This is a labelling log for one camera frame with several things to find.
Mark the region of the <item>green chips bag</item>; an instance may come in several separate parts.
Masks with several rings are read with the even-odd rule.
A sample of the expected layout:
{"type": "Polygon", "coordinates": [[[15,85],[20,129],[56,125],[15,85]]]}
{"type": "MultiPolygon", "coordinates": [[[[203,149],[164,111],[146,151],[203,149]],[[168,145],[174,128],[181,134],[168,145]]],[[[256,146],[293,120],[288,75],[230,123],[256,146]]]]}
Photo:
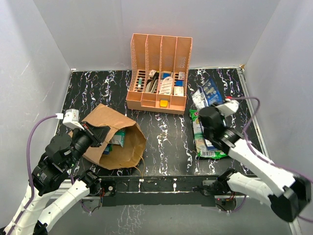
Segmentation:
{"type": "Polygon", "coordinates": [[[199,112],[190,109],[189,115],[192,120],[194,141],[198,157],[210,159],[221,159],[226,157],[227,155],[225,153],[215,148],[209,140],[204,138],[204,128],[199,120],[199,112]]]}

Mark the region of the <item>brown paper bag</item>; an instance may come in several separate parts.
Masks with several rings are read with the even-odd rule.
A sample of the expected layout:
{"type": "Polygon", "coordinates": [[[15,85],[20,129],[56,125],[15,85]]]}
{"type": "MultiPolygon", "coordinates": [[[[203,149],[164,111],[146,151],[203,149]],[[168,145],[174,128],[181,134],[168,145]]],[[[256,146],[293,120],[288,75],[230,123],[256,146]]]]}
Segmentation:
{"type": "Polygon", "coordinates": [[[104,175],[128,175],[144,161],[146,138],[138,123],[120,112],[104,105],[97,105],[84,119],[95,127],[109,127],[110,131],[100,147],[89,147],[83,158],[103,169],[104,175]],[[124,144],[114,144],[109,154],[105,148],[118,131],[125,130],[124,144]]]}

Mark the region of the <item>blue cookie snack bag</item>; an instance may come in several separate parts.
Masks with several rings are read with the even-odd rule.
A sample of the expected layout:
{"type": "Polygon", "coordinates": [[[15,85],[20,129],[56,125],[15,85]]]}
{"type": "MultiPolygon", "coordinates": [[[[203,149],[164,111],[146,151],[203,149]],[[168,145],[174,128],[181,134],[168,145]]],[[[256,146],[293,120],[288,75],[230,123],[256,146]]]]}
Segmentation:
{"type": "Polygon", "coordinates": [[[222,96],[212,78],[209,78],[202,86],[198,86],[198,89],[192,95],[192,100],[197,110],[213,104],[223,103],[222,96]]]}

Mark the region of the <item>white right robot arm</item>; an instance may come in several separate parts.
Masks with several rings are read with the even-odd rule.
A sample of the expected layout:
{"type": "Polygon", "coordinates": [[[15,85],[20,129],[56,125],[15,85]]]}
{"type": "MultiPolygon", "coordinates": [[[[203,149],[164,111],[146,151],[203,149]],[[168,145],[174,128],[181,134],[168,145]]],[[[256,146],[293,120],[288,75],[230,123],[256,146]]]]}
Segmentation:
{"type": "Polygon", "coordinates": [[[282,220],[293,222],[311,202],[311,183],[299,174],[276,167],[270,159],[249,147],[236,129],[224,124],[223,111],[229,115],[237,108],[225,104],[205,107],[199,111],[204,137],[215,148],[243,163],[258,180],[248,178],[236,170],[227,170],[215,182],[223,194],[240,192],[268,205],[282,220]]]}

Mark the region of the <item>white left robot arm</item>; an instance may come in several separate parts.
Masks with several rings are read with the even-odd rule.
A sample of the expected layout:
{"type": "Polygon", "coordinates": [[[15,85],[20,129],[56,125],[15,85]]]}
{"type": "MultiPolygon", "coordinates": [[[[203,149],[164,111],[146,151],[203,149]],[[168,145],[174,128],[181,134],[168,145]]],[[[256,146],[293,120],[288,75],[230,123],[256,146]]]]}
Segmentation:
{"type": "Polygon", "coordinates": [[[76,177],[72,186],[53,204],[47,202],[68,178],[68,170],[86,151],[104,142],[110,127],[93,126],[84,121],[72,134],[55,135],[46,146],[38,165],[29,175],[25,196],[11,222],[0,230],[2,235],[45,235],[56,221],[76,202],[87,195],[96,195],[101,179],[91,170],[76,177]]]}

